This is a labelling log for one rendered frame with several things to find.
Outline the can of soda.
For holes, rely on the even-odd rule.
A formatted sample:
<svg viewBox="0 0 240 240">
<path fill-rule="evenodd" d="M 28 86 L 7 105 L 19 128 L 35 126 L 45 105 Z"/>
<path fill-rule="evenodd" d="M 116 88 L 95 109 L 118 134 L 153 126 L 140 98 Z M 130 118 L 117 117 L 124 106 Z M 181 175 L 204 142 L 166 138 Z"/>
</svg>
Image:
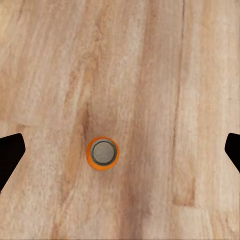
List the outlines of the can of soda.
<svg viewBox="0 0 240 240">
<path fill-rule="evenodd" d="M 86 158 L 91 167 L 108 170 L 116 165 L 120 155 L 118 144 L 110 137 L 95 138 L 87 147 Z"/>
</svg>

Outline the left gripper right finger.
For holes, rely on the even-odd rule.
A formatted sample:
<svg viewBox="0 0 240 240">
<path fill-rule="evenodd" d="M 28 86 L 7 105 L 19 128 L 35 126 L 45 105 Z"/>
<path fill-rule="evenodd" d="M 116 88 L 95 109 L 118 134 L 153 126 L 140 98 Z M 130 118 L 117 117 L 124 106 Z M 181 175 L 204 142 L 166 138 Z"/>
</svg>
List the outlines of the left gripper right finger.
<svg viewBox="0 0 240 240">
<path fill-rule="evenodd" d="M 240 134 L 229 133 L 224 150 L 240 172 Z"/>
</svg>

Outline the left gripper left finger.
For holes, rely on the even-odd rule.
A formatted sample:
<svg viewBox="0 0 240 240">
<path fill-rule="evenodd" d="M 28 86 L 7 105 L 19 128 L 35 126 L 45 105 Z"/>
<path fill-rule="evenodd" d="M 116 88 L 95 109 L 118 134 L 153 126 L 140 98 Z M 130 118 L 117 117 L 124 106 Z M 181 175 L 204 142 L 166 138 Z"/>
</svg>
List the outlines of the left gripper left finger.
<svg viewBox="0 0 240 240">
<path fill-rule="evenodd" d="M 26 152 L 21 133 L 0 138 L 0 192 Z"/>
</svg>

